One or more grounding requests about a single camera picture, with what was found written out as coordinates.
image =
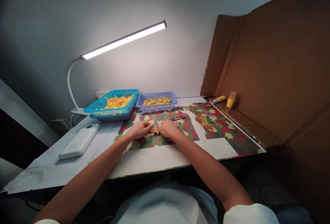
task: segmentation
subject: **person's left hand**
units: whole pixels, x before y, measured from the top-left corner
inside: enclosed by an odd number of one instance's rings
[[[145,121],[138,121],[134,124],[131,129],[125,134],[132,140],[136,140],[146,134],[151,134],[153,131],[153,125]]]

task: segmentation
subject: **blue plastic basket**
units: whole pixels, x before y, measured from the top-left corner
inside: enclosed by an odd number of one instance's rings
[[[86,107],[84,109],[84,112],[89,112],[93,116],[110,116],[110,115],[123,115],[128,112],[128,110],[131,108],[134,100],[138,96],[138,89],[128,89],[128,90],[113,90],[105,94],[103,97],[101,97],[99,100],[92,103],[90,106]],[[132,95],[132,99],[128,102],[128,104],[125,107],[118,108],[118,109],[103,109],[107,105],[107,98],[114,97],[115,95],[117,97],[122,97],[124,95]]]
[[[168,97],[172,98],[172,102],[170,104],[161,104],[161,105],[147,105],[142,106],[143,102],[147,100],[147,98],[151,99],[159,99],[160,97]],[[138,107],[141,112],[152,112],[152,111],[160,111],[160,110],[170,110],[174,108],[174,105],[178,101],[172,92],[164,92],[164,93],[147,93],[141,94],[137,100],[136,107]]]
[[[126,114],[123,115],[112,115],[112,116],[94,116],[94,115],[90,115],[91,118],[96,118],[98,119],[100,122],[114,122],[114,121],[127,121],[134,108],[135,108],[135,104],[137,102],[138,98],[135,98],[133,104],[131,105],[131,108],[128,110],[128,112]]]

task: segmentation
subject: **lamp arm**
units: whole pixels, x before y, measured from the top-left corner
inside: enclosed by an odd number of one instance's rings
[[[71,86],[70,86],[70,72],[71,72],[71,69],[73,67],[74,64],[76,64],[78,61],[80,61],[81,59],[78,57],[76,59],[74,59],[68,66],[67,70],[66,70],[66,86],[68,87],[68,91],[69,91],[69,95],[71,97],[71,100],[73,102],[73,104],[75,105],[75,110],[79,110],[79,107],[75,101],[75,98],[73,97],[73,94],[72,94],[72,90],[71,90]]]

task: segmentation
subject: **forearm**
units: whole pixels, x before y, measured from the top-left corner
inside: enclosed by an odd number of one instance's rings
[[[253,204],[252,199],[236,178],[208,152],[181,132],[175,133],[171,138],[203,182],[220,199],[226,211],[237,204]]]
[[[56,220],[61,224],[71,223],[108,177],[130,142],[128,136],[122,136],[111,145],[65,185],[33,223],[43,219]]]

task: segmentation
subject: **spool of thread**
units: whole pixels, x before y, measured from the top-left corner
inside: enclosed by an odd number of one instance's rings
[[[220,97],[218,97],[218,98],[212,100],[211,103],[212,103],[212,104],[216,104],[216,103],[218,103],[218,102],[222,102],[222,101],[225,101],[225,100],[226,100],[226,96],[223,95],[223,96],[220,96]]]
[[[234,106],[234,102],[236,101],[236,92],[231,92],[230,96],[227,100],[227,107],[232,108]]]

